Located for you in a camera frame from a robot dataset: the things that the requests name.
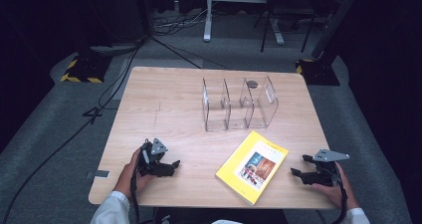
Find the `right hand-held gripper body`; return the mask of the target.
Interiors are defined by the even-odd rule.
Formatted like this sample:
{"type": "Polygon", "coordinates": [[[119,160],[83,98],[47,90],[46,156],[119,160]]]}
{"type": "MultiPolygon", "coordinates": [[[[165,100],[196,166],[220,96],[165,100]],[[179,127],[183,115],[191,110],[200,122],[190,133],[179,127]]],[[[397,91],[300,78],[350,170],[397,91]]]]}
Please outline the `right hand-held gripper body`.
{"type": "Polygon", "coordinates": [[[339,183],[340,174],[336,162],[350,159],[350,156],[346,153],[324,148],[320,149],[313,157],[316,161],[314,163],[316,172],[311,174],[308,183],[317,183],[325,186],[336,186],[339,183]]]}

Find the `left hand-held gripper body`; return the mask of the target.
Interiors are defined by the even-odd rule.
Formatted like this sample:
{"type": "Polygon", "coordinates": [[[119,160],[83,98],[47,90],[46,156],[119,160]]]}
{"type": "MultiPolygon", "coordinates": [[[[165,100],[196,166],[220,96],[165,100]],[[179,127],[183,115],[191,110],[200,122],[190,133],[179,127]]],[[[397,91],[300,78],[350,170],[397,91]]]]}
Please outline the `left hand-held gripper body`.
{"type": "Polygon", "coordinates": [[[162,171],[175,170],[171,167],[171,164],[160,162],[166,151],[167,147],[159,139],[155,138],[153,141],[146,139],[140,147],[137,172],[141,176],[158,176],[162,171]]]}

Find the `person's left hand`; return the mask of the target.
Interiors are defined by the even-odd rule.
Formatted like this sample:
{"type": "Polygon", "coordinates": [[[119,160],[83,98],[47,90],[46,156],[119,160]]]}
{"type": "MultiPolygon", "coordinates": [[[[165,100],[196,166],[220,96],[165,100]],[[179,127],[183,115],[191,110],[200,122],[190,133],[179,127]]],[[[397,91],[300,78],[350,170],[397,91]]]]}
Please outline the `person's left hand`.
{"type": "MultiPolygon", "coordinates": [[[[134,172],[135,165],[137,164],[137,158],[139,155],[140,149],[137,149],[129,163],[127,163],[119,175],[119,178],[114,186],[113,191],[118,191],[126,196],[129,201],[132,201],[131,191],[130,191],[130,182],[134,172]]],[[[151,175],[140,176],[136,174],[136,193],[139,193],[153,177],[151,175]]]]}

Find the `yellow book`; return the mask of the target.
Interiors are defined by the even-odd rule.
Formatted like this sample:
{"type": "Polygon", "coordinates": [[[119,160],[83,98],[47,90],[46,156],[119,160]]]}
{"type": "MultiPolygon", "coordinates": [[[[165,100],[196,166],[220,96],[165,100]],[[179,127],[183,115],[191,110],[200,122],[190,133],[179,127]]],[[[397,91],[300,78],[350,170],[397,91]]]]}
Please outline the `yellow book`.
{"type": "Polygon", "coordinates": [[[217,170],[216,177],[253,206],[288,153],[252,130],[217,170]]]}

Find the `black stand base hazard stripes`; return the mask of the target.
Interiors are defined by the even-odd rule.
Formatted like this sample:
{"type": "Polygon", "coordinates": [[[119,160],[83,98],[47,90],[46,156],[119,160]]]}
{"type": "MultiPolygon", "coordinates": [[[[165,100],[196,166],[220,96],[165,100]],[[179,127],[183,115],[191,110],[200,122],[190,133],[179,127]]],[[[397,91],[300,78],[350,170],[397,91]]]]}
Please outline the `black stand base hazard stripes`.
{"type": "Polygon", "coordinates": [[[297,60],[296,71],[303,76],[309,86],[339,86],[339,80],[332,67],[324,65],[319,60],[297,60]]]}
{"type": "Polygon", "coordinates": [[[74,56],[61,77],[62,82],[94,83],[105,81],[105,75],[112,57],[93,55],[92,57],[74,56]]]}

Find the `clear acrylic book rack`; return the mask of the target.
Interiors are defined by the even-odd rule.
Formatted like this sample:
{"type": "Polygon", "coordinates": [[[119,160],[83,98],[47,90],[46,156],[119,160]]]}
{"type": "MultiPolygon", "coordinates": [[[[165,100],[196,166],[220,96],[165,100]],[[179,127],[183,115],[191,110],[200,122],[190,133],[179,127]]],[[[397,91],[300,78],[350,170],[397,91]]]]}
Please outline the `clear acrylic book rack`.
{"type": "Polygon", "coordinates": [[[203,118],[207,131],[267,128],[279,107],[271,79],[203,79],[203,118]],[[247,81],[258,86],[250,89],[247,81]]]}

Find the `grey slanted pole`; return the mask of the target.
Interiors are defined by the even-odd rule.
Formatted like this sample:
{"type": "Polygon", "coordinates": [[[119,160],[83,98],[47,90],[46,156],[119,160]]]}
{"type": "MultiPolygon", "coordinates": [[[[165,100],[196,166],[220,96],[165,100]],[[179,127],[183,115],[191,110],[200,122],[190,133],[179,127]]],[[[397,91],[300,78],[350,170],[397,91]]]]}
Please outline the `grey slanted pole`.
{"type": "Polygon", "coordinates": [[[348,13],[354,1],[355,0],[340,1],[338,9],[335,11],[331,20],[328,22],[325,31],[323,32],[322,36],[320,37],[312,51],[313,58],[319,59],[327,50],[329,43],[333,41],[336,30],[339,28],[342,20],[348,13]]]}

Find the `black chair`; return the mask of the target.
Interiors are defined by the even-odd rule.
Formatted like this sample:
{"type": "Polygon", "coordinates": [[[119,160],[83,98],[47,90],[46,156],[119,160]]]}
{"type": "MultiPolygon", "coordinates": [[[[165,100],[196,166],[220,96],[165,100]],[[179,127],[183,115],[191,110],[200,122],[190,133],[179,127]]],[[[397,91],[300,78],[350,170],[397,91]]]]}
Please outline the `black chair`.
{"type": "Polygon", "coordinates": [[[301,48],[301,52],[303,52],[306,48],[312,27],[316,21],[317,11],[317,0],[266,0],[265,10],[260,14],[255,23],[255,26],[257,26],[263,15],[267,14],[260,51],[264,51],[268,26],[272,19],[294,19],[294,25],[297,25],[301,20],[310,19],[311,21],[301,48]]]}

